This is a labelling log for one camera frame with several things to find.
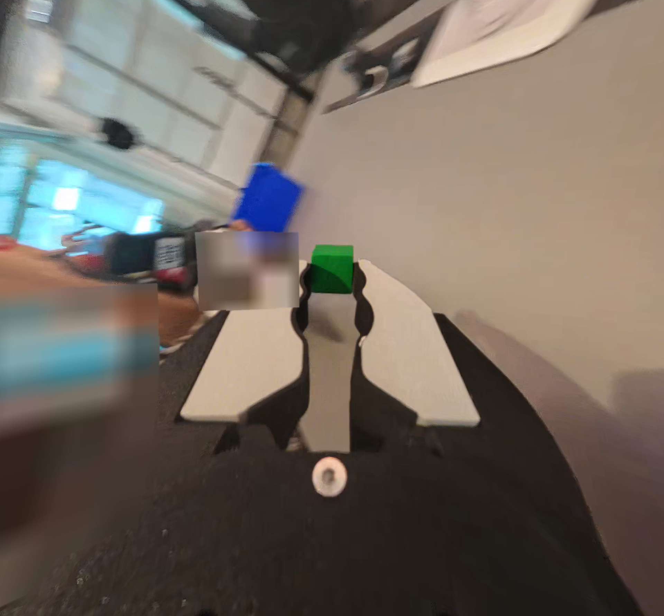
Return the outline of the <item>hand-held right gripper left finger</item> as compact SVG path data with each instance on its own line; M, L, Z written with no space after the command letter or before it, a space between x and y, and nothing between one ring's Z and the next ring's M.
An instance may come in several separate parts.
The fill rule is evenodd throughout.
M305 343L293 308L231 311L180 411L186 421L241 421L303 372Z

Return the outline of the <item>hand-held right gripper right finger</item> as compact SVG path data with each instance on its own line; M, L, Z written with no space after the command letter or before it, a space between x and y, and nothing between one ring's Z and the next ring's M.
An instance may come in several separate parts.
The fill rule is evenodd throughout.
M476 427L480 415L431 308L366 259L353 296L360 376L421 427Z

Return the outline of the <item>green wooden cube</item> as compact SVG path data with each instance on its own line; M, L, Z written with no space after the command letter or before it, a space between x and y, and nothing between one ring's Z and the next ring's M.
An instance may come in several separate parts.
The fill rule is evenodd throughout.
M310 264L312 293L350 294L352 292L353 246L318 244L313 248Z

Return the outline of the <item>blue plastic bin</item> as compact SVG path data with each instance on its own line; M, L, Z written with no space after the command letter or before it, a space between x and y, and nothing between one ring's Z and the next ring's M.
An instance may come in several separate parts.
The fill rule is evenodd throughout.
M230 222L244 221L253 230L287 232L304 186L271 163L256 163L240 190Z

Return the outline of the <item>black studio light on tripod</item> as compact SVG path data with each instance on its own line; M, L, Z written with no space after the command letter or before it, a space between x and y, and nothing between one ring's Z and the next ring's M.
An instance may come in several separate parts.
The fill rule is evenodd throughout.
M125 123L104 117L98 123L98 139L105 145L118 151L131 151L143 145L143 140L136 130Z

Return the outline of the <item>black desk mat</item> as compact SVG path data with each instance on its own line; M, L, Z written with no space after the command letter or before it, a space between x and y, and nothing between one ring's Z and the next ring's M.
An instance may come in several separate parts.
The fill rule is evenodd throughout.
M628 6L632 3L637 3L638 1L641 0L597 0L595 4L593 5L592 9L588 12L588 14L584 17L582 22L589 21L590 19L593 19L594 17L597 17L599 15L608 13L610 11L613 11L617 8L623 7L623 6ZM416 72L420 72L424 70L424 60L419 61L419 66L418 68L415 68L412 71L412 74L410 76L400 76L400 77L394 77L394 78L389 78L385 85L374 90L371 89L370 91L360 93L359 91L348 95L347 97L344 97L340 100L337 100L333 103L330 103L324 110L324 114L329 114L332 112L335 112L337 110L340 110L341 108L345 108L346 106L352 106L354 104L357 104L359 102L368 100L372 97L380 96L383 94L386 94L387 92L390 92L392 90L398 89L403 86L414 86L414 77Z

